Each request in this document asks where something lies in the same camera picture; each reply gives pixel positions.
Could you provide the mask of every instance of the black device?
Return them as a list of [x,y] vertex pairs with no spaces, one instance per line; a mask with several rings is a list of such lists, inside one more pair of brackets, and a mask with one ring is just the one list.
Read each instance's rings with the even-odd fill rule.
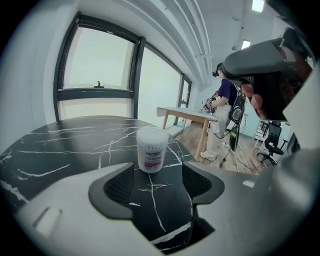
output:
[[244,116],[245,112],[245,104],[246,104],[246,96],[242,91],[239,91],[235,102],[229,112],[229,118],[235,124],[239,124]]
[[203,105],[203,109],[208,112],[211,110],[212,106],[211,106],[211,102],[212,102],[212,99],[211,98],[207,98],[206,101],[205,101],[205,104]]
[[232,151],[237,150],[239,134],[240,134],[240,124],[235,124],[231,129],[230,139],[229,139],[229,144]]

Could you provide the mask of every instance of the plastic container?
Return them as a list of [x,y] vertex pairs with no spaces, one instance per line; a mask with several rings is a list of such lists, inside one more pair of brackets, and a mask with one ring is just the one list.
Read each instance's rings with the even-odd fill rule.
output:
[[157,127],[143,127],[136,133],[139,168],[147,174],[159,172],[164,163],[169,134]]

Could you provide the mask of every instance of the office chair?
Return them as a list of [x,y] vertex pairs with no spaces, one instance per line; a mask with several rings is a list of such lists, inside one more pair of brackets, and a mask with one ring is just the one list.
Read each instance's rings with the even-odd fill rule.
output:
[[282,148],[284,147],[284,145],[286,143],[288,143],[288,141],[283,140],[282,146],[280,148],[277,147],[278,142],[279,142],[279,137],[281,134],[281,130],[282,130],[280,125],[281,125],[281,123],[279,121],[269,122],[269,125],[268,125],[269,135],[266,138],[266,140],[264,141],[264,146],[269,151],[269,154],[261,153],[261,152],[259,152],[257,154],[257,156],[259,156],[259,155],[263,156],[263,159],[260,161],[261,163],[263,163],[264,160],[269,159],[273,165],[276,165],[275,160],[273,160],[273,158],[272,158],[274,153],[277,155],[284,154],[284,152],[282,151]]

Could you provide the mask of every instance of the round table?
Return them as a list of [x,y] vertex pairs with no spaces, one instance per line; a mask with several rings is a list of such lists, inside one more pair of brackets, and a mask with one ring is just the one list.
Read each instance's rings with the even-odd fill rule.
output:
[[182,162],[194,159],[182,144],[170,136],[160,171],[162,180],[166,178],[161,183],[156,182],[155,174],[149,178],[139,170],[136,140],[137,131],[147,126],[153,125],[120,116],[85,116],[51,123],[26,134],[0,156],[0,185],[12,211],[16,212],[63,178],[133,162],[135,171],[146,182],[133,191],[135,198],[140,200],[129,205],[138,223],[132,222],[149,241],[155,241],[153,244],[160,250],[182,245],[190,234],[177,235],[162,244],[157,239],[185,225],[191,226],[193,210],[190,197],[186,194],[177,198],[183,184],[180,182],[177,187],[168,180],[173,174],[182,172]]

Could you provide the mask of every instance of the white tabletop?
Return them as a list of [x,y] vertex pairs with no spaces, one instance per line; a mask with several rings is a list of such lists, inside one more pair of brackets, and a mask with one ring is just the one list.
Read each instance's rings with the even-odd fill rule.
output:
[[157,107],[156,116],[157,117],[165,116],[166,110],[176,111],[176,112],[192,115],[195,117],[201,117],[211,121],[217,121],[217,118],[215,118],[211,113],[208,114],[200,111],[200,109],[192,109],[192,108],[186,108],[186,107]]

